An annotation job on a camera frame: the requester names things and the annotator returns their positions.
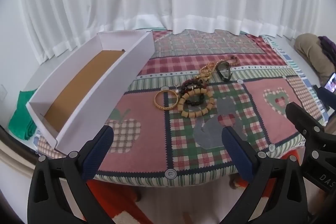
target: white box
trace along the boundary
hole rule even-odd
[[[88,140],[93,139],[154,51],[152,32],[145,30],[100,32],[74,51],[48,76],[26,105],[48,143],[67,155],[71,151],[79,151]],[[108,54],[108,57],[103,59],[100,57],[103,54],[104,56]],[[112,60],[109,57],[111,54],[122,55],[110,66],[108,62]],[[97,64],[101,71],[103,66],[108,66],[101,77],[95,75],[96,71],[99,71],[95,67]],[[89,81],[80,82],[80,80],[86,81],[92,75],[100,78],[87,93],[84,93],[85,87],[83,90],[81,87],[88,85]],[[76,87],[75,84],[78,85],[76,90],[78,92],[64,97],[70,94],[69,90]],[[69,102],[75,101],[79,93],[84,93],[84,98],[66,118],[64,109],[70,103],[62,105],[61,99],[68,98]],[[51,125],[51,123],[57,124],[54,121],[57,119],[65,121],[60,130]]]

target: green cloth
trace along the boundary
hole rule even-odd
[[[26,103],[30,100],[35,91],[36,90],[20,91],[16,110],[9,121],[8,129],[22,140],[29,140],[36,131],[36,125],[26,107]]]

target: person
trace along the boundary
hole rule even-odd
[[[325,88],[331,92],[335,91],[336,88],[336,78],[332,78],[331,82],[325,85]]]

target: silver screw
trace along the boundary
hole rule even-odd
[[[314,158],[314,159],[317,159],[319,157],[319,153],[314,150],[312,153],[311,153],[311,156]]]
[[[296,161],[297,159],[296,159],[296,156],[294,156],[294,155],[290,155],[289,156],[289,159],[291,160],[291,161]]]
[[[46,159],[46,156],[45,155],[42,155],[39,157],[39,161],[44,161]]]
[[[77,157],[77,155],[78,155],[78,152],[77,151],[71,151],[70,153],[69,153],[69,157],[70,158],[76,158]]]
[[[262,158],[262,159],[264,159],[264,158],[266,158],[266,153],[265,152],[263,152],[263,151],[260,151],[260,152],[258,152],[258,157],[259,158]]]

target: smartphone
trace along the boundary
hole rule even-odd
[[[327,90],[334,92],[336,90],[336,73],[333,73],[324,86]]]

